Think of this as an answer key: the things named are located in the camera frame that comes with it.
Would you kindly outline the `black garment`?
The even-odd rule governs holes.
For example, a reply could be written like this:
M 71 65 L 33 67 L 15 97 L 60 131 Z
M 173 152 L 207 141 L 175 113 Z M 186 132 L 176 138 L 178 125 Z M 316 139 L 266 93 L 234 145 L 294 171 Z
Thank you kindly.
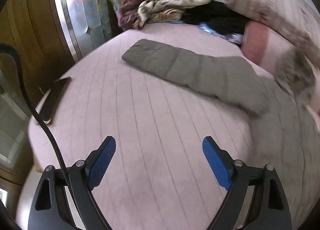
M 224 3 L 212 0 L 206 5 L 186 9 L 181 21 L 189 25 L 205 22 L 220 33 L 244 34 L 249 18 L 229 9 Z

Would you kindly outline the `olive green puffer jacket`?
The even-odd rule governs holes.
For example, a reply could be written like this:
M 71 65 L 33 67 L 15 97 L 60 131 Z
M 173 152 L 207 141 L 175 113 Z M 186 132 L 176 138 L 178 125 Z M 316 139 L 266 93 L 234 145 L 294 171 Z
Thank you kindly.
M 319 199 L 319 129 L 308 110 L 316 78 L 303 51 L 293 48 L 271 78 L 257 75 L 243 57 L 211 57 L 139 40 L 123 56 L 163 80 L 241 108 L 253 146 L 248 163 L 272 164 L 283 185 L 292 226 L 298 229 Z

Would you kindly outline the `dark phone on bed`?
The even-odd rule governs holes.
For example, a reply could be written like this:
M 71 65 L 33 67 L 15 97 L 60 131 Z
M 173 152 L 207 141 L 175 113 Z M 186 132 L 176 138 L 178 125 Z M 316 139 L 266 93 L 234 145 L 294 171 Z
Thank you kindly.
M 59 103 L 71 80 L 72 78 L 68 76 L 54 82 L 40 110 L 40 117 L 45 124 L 49 124 L 53 119 Z

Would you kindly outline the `striped floral pillow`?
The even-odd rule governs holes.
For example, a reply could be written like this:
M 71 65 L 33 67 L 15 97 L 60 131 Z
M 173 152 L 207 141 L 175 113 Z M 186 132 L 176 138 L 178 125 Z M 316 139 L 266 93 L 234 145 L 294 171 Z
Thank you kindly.
M 225 0 L 231 10 L 276 31 L 319 66 L 319 15 L 304 0 Z

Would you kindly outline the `wooden door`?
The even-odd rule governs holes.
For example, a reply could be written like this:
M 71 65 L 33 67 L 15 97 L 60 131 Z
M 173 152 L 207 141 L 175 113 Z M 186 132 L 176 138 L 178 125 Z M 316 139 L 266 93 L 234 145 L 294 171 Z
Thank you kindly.
M 33 105 L 75 64 L 55 0 L 1 0 L 1 42 L 18 52 Z

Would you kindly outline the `blue patterned cloth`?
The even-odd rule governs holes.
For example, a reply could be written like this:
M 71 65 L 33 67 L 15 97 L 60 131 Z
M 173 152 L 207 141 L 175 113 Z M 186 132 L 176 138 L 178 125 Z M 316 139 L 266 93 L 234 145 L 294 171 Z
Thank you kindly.
M 228 42 L 231 42 L 231 43 L 233 43 L 233 44 L 236 44 L 236 45 L 239 45 L 239 46 L 240 46 L 240 45 L 242 45 L 242 43 L 243 43 L 243 38 L 244 38 L 244 36 L 243 36 L 242 34 L 239 34 L 239 33 L 229 33 L 229 32 L 227 32 L 227 33 L 220 33 L 220 32 L 217 32 L 216 30 L 210 28 L 210 27 L 208 26 L 208 24 L 205 23 L 205 22 L 201 22 L 201 23 L 199 24 L 199 27 L 200 27 L 200 29 L 201 29 L 202 31 L 204 31 L 204 32 L 206 32 L 206 33 L 208 33 L 208 34 L 211 34 L 211 35 L 213 35 L 213 36 L 216 36 L 216 37 L 218 37 L 218 38 L 220 38 L 220 39 L 224 39 L 224 40 L 226 40 L 226 41 L 228 41 Z

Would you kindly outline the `beige brown patterned blanket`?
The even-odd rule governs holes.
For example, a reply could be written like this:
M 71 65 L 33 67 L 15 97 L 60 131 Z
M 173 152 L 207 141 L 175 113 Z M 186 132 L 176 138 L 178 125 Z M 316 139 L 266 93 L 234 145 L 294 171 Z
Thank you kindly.
M 137 10 L 135 29 L 142 29 L 146 23 L 171 22 L 181 19 L 186 9 L 206 5 L 212 0 L 145 0 Z

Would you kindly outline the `metal framed window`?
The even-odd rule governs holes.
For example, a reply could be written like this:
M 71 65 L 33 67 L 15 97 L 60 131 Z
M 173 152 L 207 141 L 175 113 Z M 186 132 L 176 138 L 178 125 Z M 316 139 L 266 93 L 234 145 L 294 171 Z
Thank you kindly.
M 107 0 L 55 0 L 55 5 L 75 62 L 112 38 Z

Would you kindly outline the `pink bolster cushion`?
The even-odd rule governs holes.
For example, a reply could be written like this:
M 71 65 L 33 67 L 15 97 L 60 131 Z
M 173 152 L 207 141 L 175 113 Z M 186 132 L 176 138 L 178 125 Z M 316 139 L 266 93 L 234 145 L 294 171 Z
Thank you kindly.
M 294 45 L 273 29 L 256 21 L 246 24 L 241 51 L 244 56 L 273 73 L 276 62 Z

